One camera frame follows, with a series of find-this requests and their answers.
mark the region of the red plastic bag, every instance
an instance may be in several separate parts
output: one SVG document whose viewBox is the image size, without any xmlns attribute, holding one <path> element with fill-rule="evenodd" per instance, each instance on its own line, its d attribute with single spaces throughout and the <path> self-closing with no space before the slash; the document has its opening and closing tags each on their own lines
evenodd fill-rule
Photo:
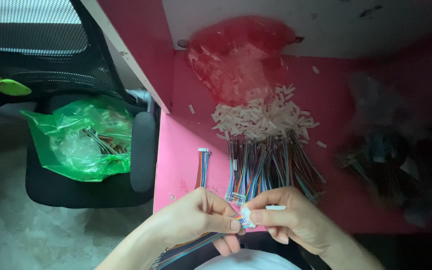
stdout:
<svg viewBox="0 0 432 270">
<path fill-rule="evenodd" d="M 276 74 L 288 69 L 279 52 L 294 41 L 293 30 L 281 21 L 243 16 L 196 32 L 187 52 L 214 101 L 234 107 L 273 97 Z"/>
</svg>

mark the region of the chair seat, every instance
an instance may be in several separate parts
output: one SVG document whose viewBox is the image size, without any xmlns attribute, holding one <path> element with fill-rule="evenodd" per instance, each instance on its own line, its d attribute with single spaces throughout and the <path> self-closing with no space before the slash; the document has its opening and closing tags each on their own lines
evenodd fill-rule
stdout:
<svg viewBox="0 0 432 270">
<path fill-rule="evenodd" d="M 50 97 L 39 102 L 34 111 L 40 114 L 51 114 L 57 108 L 86 97 L 86 95 Z M 127 109 L 134 115 L 145 110 L 131 105 L 128 105 Z M 137 206 L 146 203 L 154 195 L 154 190 L 151 188 L 145 192 L 135 192 L 131 186 L 130 173 L 111 175 L 102 182 L 80 182 L 45 169 L 39 162 L 32 138 L 29 140 L 27 149 L 26 191 L 34 202 L 66 208 Z"/>
</svg>

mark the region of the mesh chair backrest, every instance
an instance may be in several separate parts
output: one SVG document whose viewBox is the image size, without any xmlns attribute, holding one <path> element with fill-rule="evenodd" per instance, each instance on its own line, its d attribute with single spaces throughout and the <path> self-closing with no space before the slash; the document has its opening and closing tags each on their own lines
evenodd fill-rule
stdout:
<svg viewBox="0 0 432 270">
<path fill-rule="evenodd" d="M 0 77 L 32 90 L 7 102 L 92 92 L 131 102 L 104 35 L 79 0 L 0 0 Z"/>
</svg>

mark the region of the white shirt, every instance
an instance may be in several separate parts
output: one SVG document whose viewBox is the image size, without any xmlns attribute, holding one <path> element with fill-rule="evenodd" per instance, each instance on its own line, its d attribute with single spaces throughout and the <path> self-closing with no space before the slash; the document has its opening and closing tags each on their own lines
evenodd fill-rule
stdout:
<svg viewBox="0 0 432 270">
<path fill-rule="evenodd" d="M 301 270 L 279 255 L 259 250 L 241 249 L 229 256 L 217 256 L 195 270 Z"/>
</svg>

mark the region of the left hand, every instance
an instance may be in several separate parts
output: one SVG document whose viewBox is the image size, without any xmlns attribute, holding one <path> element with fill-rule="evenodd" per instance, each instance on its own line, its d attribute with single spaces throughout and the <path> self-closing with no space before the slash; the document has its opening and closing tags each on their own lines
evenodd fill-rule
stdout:
<svg viewBox="0 0 432 270">
<path fill-rule="evenodd" d="M 145 223 L 155 229 L 168 248 L 195 240 L 207 232 L 227 234 L 213 241 L 219 253 L 227 256 L 240 249 L 234 234 L 245 233 L 240 222 L 230 218 L 234 214 L 236 212 L 228 202 L 200 187 L 159 210 Z"/>
</svg>

